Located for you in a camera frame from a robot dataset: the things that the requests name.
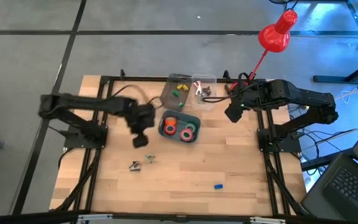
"small blue object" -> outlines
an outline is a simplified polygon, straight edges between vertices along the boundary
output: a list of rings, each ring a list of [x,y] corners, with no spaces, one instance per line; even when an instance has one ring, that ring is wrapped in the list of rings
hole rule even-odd
[[[222,189],[223,188],[223,184],[216,184],[214,186],[215,189]]]

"desk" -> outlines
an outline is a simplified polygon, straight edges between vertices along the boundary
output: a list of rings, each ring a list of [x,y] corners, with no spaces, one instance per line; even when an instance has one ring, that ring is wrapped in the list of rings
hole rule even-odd
[[[99,81],[100,76],[84,76],[79,95],[96,97]],[[112,92],[128,84],[139,85],[151,98],[161,94],[165,82],[115,81]],[[127,88],[120,95],[137,98],[139,103],[144,103],[135,89]],[[218,83],[217,95],[225,95],[223,84]],[[108,116],[108,140],[101,152],[91,210],[271,215],[264,160],[257,143],[257,115],[253,111],[245,111],[242,119],[234,124],[223,112],[228,104],[229,100],[215,104],[211,111],[196,111],[187,99],[183,112],[201,120],[200,135],[194,144],[175,142],[159,135],[157,126],[165,111],[163,108],[156,112],[156,126],[145,131],[149,144],[139,149],[133,148],[132,136],[125,121]],[[75,113],[89,120],[93,114],[83,110],[76,110]],[[276,123],[288,121],[287,107],[274,110],[273,117]],[[144,162],[145,154],[155,154],[157,162]],[[84,149],[74,149],[63,158],[50,208],[59,206],[73,190],[80,176],[83,156]],[[142,161],[142,170],[130,172],[128,167],[136,160]],[[299,160],[287,153],[282,154],[281,160],[286,186],[300,202],[306,190]],[[223,184],[224,187],[214,190],[215,184]],[[279,211],[282,212],[277,186],[275,192]],[[80,208],[84,207],[85,195],[86,190]]]

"red lamp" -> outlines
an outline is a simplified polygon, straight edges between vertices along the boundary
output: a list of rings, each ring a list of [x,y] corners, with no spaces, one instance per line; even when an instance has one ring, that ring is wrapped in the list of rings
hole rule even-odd
[[[267,52],[283,52],[290,43],[290,29],[295,25],[298,20],[298,15],[293,10],[287,10],[281,15],[277,23],[271,24],[265,27],[259,32],[259,43],[265,49],[262,57],[256,65],[254,71],[249,77],[252,80],[255,77],[256,71],[259,68],[260,63],[265,58]]]

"laptop keyboard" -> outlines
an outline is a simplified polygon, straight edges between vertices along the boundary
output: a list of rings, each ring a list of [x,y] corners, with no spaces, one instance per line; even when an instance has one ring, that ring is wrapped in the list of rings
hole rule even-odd
[[[358,208],[358,177],[342,167],[329,184]]]

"concrete floor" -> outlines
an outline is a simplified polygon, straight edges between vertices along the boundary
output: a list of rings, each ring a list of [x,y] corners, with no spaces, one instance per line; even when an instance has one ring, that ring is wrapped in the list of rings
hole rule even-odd
[[[352,3],[358,13],[358,0]],[[70,30],[79,5],[80,0],[0,0],[0,29]],[[299,21],[293,30],[358,30],[344,3],[302,1],[295,10]],[[86,4],[80,30],[261,30],[282,12],[283,6],[267,0],[92,0]],[[50,93],[67,41],[65,35],[0,36],[0,139],[6,143],[0,150],[0,215],[10,212],[40,123],[39,95]],[[77,36],[60,92],[76,94],[83,75],[118,75],[121,68],[133,76],[250,72],[262,52],[256,36]],[[311,77],[346,76],[357,68],[358,36],[298,36],[284,53],[268,54],[258,74],[340,96],[356,86],[313,83]],[[333,133],[358,127],[358,95],[348,104],[336,103],[339,119],[334,124],[308,129]],[[65,128],[58,121],[50,125]],[[347,149],[357,139],[354,133],[333,144]],[[312,142],[302,138],[301,144],[306,148]],[[63,138],[48,130],[24,212],[48,210],[62,147]],[[321,156],[333,152],[330,145],[321,145]],[[303,153],[316,157],[314,149]]]

